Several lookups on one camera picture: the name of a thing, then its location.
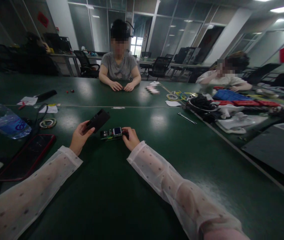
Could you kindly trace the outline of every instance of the white pillar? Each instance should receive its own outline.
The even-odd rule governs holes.
[[[212,48],[211,53],[205,59],[204,63],[214,63],[222,56],[222,54],[225,52],[227,47],[230,45],[230,43],[233,41],[233,39],[236,37],[238,32],[241,30],[241,28],[251,15],[252,11],[246,8],[239,8],[236,11],[232,20],[224,28],[223,32],[219,36],[218,40]]]

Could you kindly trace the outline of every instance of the office room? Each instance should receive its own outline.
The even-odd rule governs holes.
[[[0,0],[0,239],[284,239],[284,1]]]

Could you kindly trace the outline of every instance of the gray t-shirt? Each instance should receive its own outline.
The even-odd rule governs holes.
[[[130,80],[131,71],[138,64],[135,57],[125,53],[125,56],[117,65],[113,52],[109,52],[102,57],[101,64],[108,69],[108,78],[112,81],[116,80]]]

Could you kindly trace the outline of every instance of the small screen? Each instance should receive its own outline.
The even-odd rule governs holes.
[[[13,159],[9,167],[0,175],[1,180],[23,178],[41,156],[52,135],[37,135],[20,154]]]
[[[119,135],[122,133],[121,128],[114,128],[114,135]]]

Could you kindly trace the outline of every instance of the desk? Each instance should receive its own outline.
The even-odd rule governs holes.
[[[51,54],[50,55],[51,57],[63,57],[65,59],[65,62],[66,62],[66,65],[67,65],[67,68],[70,72],[70,75],[71,77],[74,77],[74,73],[73,73],[73,70],[72,70],[72,67],[70,65],[70,62],[69,62],[69,58],[72,58],[73,59],[73,62],[74,62],[74,65],[75,65],[75,68],[76,68],[76,71],[77,71],[77,74],[78,76],[80,76],[80,69],[79,69],[79,65],[76,61],[76,55],[75,54]],[[92,56],[92,55],[89,55],[87,54],[86,55],[89,59],[94,59],[94,60],[102,60],[102,57],[101,56]],[[143,64],[154,64],[155,62],[155,58],[140,58],[139,60],[137,60],[137,62],[139,64],[143,63]],[[184,73],[185,69],[186,68],[198,68],[198,67],[209,67],[211,66],[211,64],[180,64],[180,63],[174,63],[174,62],[171,62],[170,63],[170,66],[171,67],[181,67],[183,68],[183,70],[181,71],[178,79],[182,76],[182,74]]]
[[[162,83],[169,90],[200,88]],[[102,107],[111,119],[103,129],[135,128],[139,139],[167,159],[183,176],[239,218],[251,239],[284,239],[284,192],[241,154],[200,121],[180,108],[165,106],[167,92],[145,95],[141,82],[133,92],[113,92],[97,79],[7,75],[0,73],[0,102],[21,117],[33,119],[37,109],[13,106],[21,97],[56,89],[47,103],[61,103],[57,125],[40,133],[55,134],[56,143],[44,163],[61,145],[69,146],[75,127]],[[125,109],[112,109],[125,106]],[[197,122],[192,125],[177,115]],[[13,156],[22,141],[0,134],[0,157]],[[129,165],[122,141],[90,137],[80,155],[81,167],[64,183],[44,212],[20,239],[187,239],[170,205]],[[12,186],[4,183],[2,190]]]

